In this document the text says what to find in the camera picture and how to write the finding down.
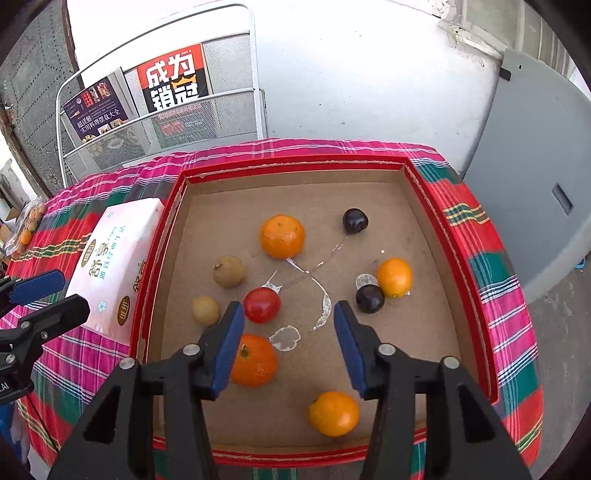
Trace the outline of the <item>dark plum front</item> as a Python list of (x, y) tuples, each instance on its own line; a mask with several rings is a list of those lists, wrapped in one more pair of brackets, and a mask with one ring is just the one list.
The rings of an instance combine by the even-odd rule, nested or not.
[(348, 235), (361, 233), (369, 223), (369, 217), (359, 208), (349, 208), (342, 215), (342, 226)]

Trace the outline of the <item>red cardboard box tray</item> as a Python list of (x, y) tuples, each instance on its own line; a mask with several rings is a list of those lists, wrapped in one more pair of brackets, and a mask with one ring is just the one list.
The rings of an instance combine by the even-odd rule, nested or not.
[[(146, 261), (130, 352), (154, 362), (197, 340), (202, 329), (190, 313), (197, 296), (211, 296), (225, 308), (256, 287), (276, 288), (276, 318), (247, 322), (245, 331), (270, 341), (279, 368), (266, 385), (232, 384), (205, 404), (215, 459), (280, 468), (360, 459), (374, 402), (361, 403), (359, 425), (338, 439), (312, 429), (307, 410), (324, 392), (352, 392), (332, 323), (335, 304), (353, 301), (356, 288), (397, 257), (413, 271), (410, 292), (375, 314), (360, 314), (360, 321), (412, 357), (457, 356), (496, 401), (479, 284), (445, 212), (462, 193), (443, 163), (408, 155), (232, 160), (188, 168), (170, 193)], [(369, 217), (361, 233), (348, 235), (342, 226), (349, 208)], [(304, 225), (304, 250), (293, 258), (274, 259), (260, 246), (260, 227), (277, 214)], [(233, 288), (212, 278), (215, 260), (224, 255), (238, 257), (246, 269), (245, 280)]]

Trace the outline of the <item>small red tomato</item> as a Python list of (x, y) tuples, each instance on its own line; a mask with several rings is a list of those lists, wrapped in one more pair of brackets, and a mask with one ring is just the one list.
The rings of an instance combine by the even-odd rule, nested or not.
[(256, 324), (266, 324), (280, 312), (280, 295), (273, 289), (257, 287), (246, 294), (242, 306), (247, 319)]

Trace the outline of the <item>white metal mesh rack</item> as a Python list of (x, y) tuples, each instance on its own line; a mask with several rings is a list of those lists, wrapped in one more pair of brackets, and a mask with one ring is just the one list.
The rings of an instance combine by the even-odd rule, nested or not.
[(245, 2), (177, 14), (71, 74), (55, 99), (64, 185), (184, 148), (266, 138)]

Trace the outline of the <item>dark plum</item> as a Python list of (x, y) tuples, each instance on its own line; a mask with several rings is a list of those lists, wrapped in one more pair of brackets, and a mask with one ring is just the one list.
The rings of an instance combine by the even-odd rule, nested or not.
[(342, 215), (342, 226), (348, 235), (361, 233), (369, 223), (369, 217), (359, 208), (349, 208)]
[(377, 285), (367, 284), (356, 290), (356, 306), (363, 313), (377, 313), (384, 307), (385, 301), (385, 294)]

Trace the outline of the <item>small green kiwi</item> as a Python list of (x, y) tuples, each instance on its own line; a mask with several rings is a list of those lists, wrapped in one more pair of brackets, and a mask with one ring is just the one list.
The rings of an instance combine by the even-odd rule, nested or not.
[(211, 296), (201, 295), (192, 300), (191, 314), (197, 324), (209, 327), (219, 320), (219, 306)]

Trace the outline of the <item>plaid tablecloth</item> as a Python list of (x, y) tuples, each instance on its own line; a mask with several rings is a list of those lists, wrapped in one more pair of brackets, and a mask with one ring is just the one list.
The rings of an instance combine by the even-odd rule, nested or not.
[(274, 287), (276, 319), (247, 322), (270, 341), (279, 368), (266, 385), (230, 384), (204, 406), (214, 458), (228, 474), (303, 479), (315, 467), (365, 457), (376, 405), (329, 438), (308, 424), (325, 391), (352, 392), (332, 314), (391, 258), (412, 269), (410, 291), (360, 314), (386, 342), (436, 361), (456, 355), (477, 379), (526, 464), (539, 455), (543, 391), (533, 322), (499, 233), (480, 202), (434, 148), (335, 140), (264, 140), (172, 153), (96, 174), (58, 193), (8, 272), (51, 269), (87, 281), (112, 264), (92, 232), (113, 206), (156, 198), (161, 225), (149, 256), (129, 272), (135, 300), (112, 306), (127, 337), (89, 326), (49, 342), (34, 391), (18, 402), (33, 448), (47, 463), (112, 370), (127, 356), (158, 361), (201, 334), (193, 297), (221, 306)]

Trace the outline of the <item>grey metal cabinet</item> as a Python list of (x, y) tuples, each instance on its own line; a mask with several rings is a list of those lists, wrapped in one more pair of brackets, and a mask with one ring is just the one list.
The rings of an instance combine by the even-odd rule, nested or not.
[(590, 251), (589, 99), (543, 62), (507, 50), (464, 180), (526, 301), (536, 301)]

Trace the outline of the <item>yellow orange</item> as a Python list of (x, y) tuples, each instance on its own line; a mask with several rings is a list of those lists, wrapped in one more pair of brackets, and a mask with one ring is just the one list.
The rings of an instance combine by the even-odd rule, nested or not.
[(387, 298), (401, 297), (412, 288), (413, 271), (406, 261), (394, 257), (380, 264), (377, 280)]
[(325, 392), (308, 407), (308, 423), (328, 437), (342, 437), (352, 432), (360, 422), (360, 407), (344, 392)]

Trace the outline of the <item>clear plastic fruit bag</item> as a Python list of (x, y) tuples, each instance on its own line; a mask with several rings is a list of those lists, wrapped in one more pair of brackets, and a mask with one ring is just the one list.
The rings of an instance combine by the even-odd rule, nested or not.
[(16, 258), (27, 250), (46, 210), (44, 199), (37, 197), (18, 212), (12, 226), (1, 223), (1, 253), (5, 257)]

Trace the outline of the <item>deep orange mandarin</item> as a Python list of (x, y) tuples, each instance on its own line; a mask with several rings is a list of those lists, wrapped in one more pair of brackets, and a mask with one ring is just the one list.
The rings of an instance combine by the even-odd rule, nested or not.
[(249, 388), (266, 385), (276, 375), (277, 359), (273, 346), (265, 337), (243, 334), (238, 343), (230, 379)]

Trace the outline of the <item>dark purple cookbook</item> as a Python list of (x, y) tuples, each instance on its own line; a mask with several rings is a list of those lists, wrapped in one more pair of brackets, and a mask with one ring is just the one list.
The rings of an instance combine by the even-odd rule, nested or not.
[(75, 146), (129, 120), (112, 75), (80, 91), (62, 107), (61, 120)]

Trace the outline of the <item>white pink tissue pack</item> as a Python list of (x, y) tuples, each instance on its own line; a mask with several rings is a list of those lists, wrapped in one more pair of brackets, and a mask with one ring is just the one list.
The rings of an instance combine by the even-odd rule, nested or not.
[(89, 304), (83, 327), (128, 345), (139, 284), (163, 204), (145, 198), (108, 207), (78, 260), (66, 294)]

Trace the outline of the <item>studded metal door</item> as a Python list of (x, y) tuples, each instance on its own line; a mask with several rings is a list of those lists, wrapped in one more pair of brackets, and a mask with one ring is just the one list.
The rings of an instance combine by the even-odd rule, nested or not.
[(1, 104), (34, 187), (52, 197), (64, 188), (57, 152), (55, 103), (79, 92), (67, 3), (25, 1), (1, 32)]

